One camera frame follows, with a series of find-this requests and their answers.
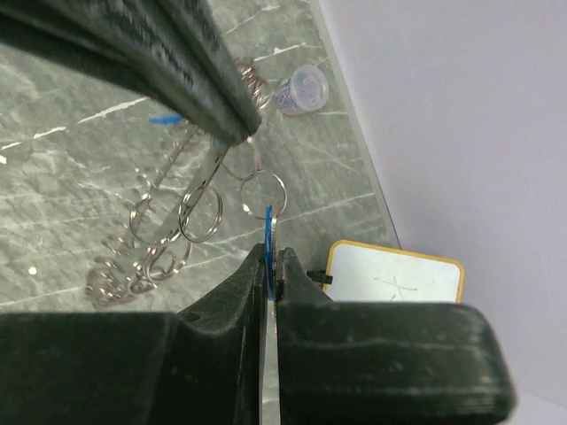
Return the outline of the blue key tag with key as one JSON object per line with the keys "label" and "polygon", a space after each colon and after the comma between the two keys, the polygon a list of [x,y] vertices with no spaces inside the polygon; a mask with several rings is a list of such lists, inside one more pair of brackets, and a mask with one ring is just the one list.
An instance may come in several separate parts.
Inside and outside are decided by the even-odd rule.
{"label": "blue key tag with key", "polygon": [[262,424],[280,424],[276,323],[276,218],[268,205],[265,214],[264,257],[267,272],[267,317],[262,384]]}

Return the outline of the metal disc keyring holder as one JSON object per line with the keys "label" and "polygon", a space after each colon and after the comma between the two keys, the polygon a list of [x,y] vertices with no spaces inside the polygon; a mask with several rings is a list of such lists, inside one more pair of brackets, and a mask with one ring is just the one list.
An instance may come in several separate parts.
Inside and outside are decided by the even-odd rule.
{"label": "metal disc keyring holder", "polygon": [[[210,138],[204,162],[182,194],[162,185],[176,160],[199,133],[199,130],[192,129],[167,156],[167,163],[156,170],[155,179],[145,181],[147,190],[130,208],[125,235],[104,241],[113,255],[97,259],[97,265],[89,271],[85,288],[94,305],[108,307],[128,303],[134,297],[158,288],[185,267],[195,244],[206,242],[218,230],[223,200],[220,192],[211,186],[211,181],[229,151],[225,143],[213,136]],[[216,196],[217,213],[207,232],[196,237],[187,231],[187,227],[190,216],[208,190]],[[154,232],[154,239],[147,242],[140,236],[139,230],[146,213],[152,209],[151,202],[160,196],[174,197],[175,208]]]}

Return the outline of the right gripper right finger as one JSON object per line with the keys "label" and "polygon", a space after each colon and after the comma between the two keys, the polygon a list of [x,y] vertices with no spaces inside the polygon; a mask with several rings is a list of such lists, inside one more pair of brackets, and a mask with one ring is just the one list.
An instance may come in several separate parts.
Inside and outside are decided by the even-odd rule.
{"label": "right gripper right finger", "polygon": [[295,251],[276,279],[284,424],[498,424],[517,394],[485,316],[449,303],[335,302]]}

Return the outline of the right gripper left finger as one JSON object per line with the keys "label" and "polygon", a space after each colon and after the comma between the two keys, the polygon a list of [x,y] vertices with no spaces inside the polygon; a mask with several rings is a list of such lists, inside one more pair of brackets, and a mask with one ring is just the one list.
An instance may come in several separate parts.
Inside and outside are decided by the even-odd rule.
{"label": "right gripper left finger", "polygon": [[258,424],[264,253],[180,311],[6,313],[4,424]]}

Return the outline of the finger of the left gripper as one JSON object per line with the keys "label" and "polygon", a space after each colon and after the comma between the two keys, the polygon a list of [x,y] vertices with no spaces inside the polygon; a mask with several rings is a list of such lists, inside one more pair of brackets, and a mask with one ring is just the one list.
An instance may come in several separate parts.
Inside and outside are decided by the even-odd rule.
{"label": "finger of the left gripper", "polygon": [[163,7],[165,1],[3,1],[1,42],[150,97],[229,145],[248,135],[216,135],[198,69]]}
{"label": "finger of the left gripper", "polygon": [[206,1],[165,1],[165,12],[184,44],[190,64],[198,69],[202,102],[216,135],[254,135],[260,114],[237,70]]}

